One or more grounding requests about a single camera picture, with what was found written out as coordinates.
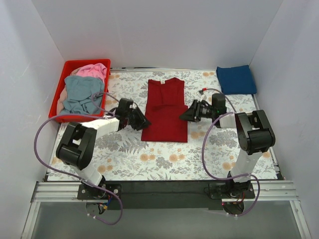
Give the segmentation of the red t shirt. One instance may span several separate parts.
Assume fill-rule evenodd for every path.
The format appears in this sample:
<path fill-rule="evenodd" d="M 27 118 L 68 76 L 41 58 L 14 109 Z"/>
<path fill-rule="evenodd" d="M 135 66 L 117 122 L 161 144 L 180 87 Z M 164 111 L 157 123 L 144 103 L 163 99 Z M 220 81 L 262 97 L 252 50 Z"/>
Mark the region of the red t shirt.
<path fill-rule="evenodd" d="M 187 143 L 187 121 L 179 118 L 188 107 L 184 102 L 184 81 L 148 80 L 146 118 L 151 125 L 143 129 L 141 140 Z"/>

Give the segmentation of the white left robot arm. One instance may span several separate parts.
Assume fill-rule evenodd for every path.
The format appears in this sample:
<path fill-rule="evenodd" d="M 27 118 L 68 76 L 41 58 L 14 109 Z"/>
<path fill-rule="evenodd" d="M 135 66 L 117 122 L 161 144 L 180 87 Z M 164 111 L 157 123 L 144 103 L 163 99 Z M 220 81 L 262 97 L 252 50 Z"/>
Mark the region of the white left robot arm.
<path fill-rule="evenodd" d="M 151 122 L 142 113 L 134 101 L 121 98 L 116 108 L 102 118 L 88 122 L 70 122 L 56 150 L 56 157 L 69 165 L 89 187 L 90 195 L 95 199 L 105 196 L 105 178 L 92 163 L 95 142 L 110 133 L 118 132 L 126 126 L 142 130 Z"/>

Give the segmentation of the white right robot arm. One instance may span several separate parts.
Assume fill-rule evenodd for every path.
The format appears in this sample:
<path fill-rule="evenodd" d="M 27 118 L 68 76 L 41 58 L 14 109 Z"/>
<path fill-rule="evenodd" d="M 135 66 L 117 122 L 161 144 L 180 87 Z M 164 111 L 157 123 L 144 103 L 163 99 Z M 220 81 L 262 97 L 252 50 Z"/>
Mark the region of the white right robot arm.
<path fill-rule="evenodd" d="M 191 122 L 207 118 L 212 120 L 213 126 L 236 129 L 240 146 L 236 165 L 228 172 L 227 177 L 214 177 L 214 182 L 209 184 L 208 190 L 212 196 L 228 195 L 237 198 L 246 191 L 253 190 L 253 169 L 262 154 L 274 146 L 276 138 L 263 110 L 229 113 L 226 108 L 227 100 L 221 93 L 213 94 L 210 104 L 205 100 L 194 100 L 179 118 Z"/>

